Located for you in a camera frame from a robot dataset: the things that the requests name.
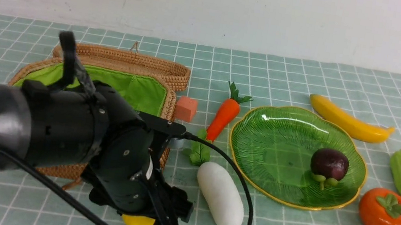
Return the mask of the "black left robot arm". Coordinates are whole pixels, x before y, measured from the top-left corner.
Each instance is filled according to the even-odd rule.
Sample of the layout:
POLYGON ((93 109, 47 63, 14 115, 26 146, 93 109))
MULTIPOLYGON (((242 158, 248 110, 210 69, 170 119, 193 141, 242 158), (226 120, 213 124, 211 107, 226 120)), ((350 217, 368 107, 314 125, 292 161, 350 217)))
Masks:
POLYGON ((160 157, 183 125, 134 110, 107 84, 94 95, 82 87, 53 91, 26 80, 0 85, 0 149, 34 168, 85 165, 89 200, 119 215, 145 216, 154 225, 188 222, 193 203, 164 178, 160 157))

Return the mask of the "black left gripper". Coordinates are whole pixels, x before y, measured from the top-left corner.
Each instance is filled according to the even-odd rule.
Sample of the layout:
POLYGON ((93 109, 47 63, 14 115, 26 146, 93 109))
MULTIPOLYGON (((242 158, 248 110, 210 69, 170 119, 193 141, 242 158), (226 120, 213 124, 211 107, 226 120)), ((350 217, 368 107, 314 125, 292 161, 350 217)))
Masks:
POLYGON ((132 108, 109 108, 108 116, 101 152, 85 169, 91 201, 121 215, 152 218, 154 225, 188 222, 193 203, 166 182, 160 163, 171 139, 181 139, 186 127, 132 108))

